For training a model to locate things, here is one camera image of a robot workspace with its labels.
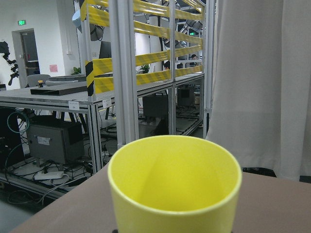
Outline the black flat case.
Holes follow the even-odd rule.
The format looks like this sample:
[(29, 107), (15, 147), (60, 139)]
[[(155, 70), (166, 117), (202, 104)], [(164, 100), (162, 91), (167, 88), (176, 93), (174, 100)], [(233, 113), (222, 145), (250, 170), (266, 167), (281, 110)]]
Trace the black flat case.
[(63, 96), (84, 91), (87, 91), (87, 86), (82, 83), (44, 86), (30, 89), (30, 93), (32, 95), (47, 95), (47, 96)]

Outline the beige curtain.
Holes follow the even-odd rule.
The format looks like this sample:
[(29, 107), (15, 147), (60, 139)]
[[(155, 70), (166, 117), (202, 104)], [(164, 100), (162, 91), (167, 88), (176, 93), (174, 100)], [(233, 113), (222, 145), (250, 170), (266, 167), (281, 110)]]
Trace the beige curtain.
[(207, 139), (242, 167), (311, 174), (311, 3), (220, 0)]

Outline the grey control box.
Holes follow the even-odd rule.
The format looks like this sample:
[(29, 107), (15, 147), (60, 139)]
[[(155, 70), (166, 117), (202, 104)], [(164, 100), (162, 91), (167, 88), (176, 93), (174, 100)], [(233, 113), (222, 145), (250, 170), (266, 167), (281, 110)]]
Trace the grey control box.
[(35, 158), (65, 164), (85, 153), (80, 123), (32, 124), (27, 137), (30, 155)]

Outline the yellow cup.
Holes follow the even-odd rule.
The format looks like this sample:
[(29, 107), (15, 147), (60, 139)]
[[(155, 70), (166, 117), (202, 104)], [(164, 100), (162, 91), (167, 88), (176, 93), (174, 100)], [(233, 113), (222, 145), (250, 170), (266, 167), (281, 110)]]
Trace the yellow cup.
[(230, 233), (242, 170), (223, 147), (191, 136), (146, 137), (108, 164), (120, 233)]

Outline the aluminium cage frame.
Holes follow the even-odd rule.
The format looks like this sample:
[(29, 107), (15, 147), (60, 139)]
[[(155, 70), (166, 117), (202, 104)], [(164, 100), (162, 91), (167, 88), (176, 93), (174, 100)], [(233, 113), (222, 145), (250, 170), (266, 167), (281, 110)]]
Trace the aluminium cage frame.
[[(210, 88), (207, 61), (213, 30), (215, 1), (189, 0), (195, 14), (141, 0), (82, 0), (80, 17), (86, 81), (84, 91), (63, 96), (32, 95), (28, 88), (2, 92), (1, 108), (15, 114), (23, 109), (86, 114), (93, 171), (104, 166), (99, 109), (110, 100), (116, 105), (117, 145), (137, 140), (137, 88), (154, 85), (169, 91), (169, 133), (176, 133), (176, 86), (203, 78)], [(90, 52), (90, 25), (109, 27), (112, 56), (94, 59)]]

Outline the white power strip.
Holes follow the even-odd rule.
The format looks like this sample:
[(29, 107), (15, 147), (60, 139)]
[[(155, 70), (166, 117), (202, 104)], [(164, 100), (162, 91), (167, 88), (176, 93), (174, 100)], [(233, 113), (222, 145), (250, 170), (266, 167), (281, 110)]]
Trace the white power strip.
[(54, 171), (54, 172), (47, 172), (44, 173), (43, 171), (38, 172), (35, 174), (35, 180), (53, 180), (53, 179), (61, 179), (64, 176), (63, 171)]

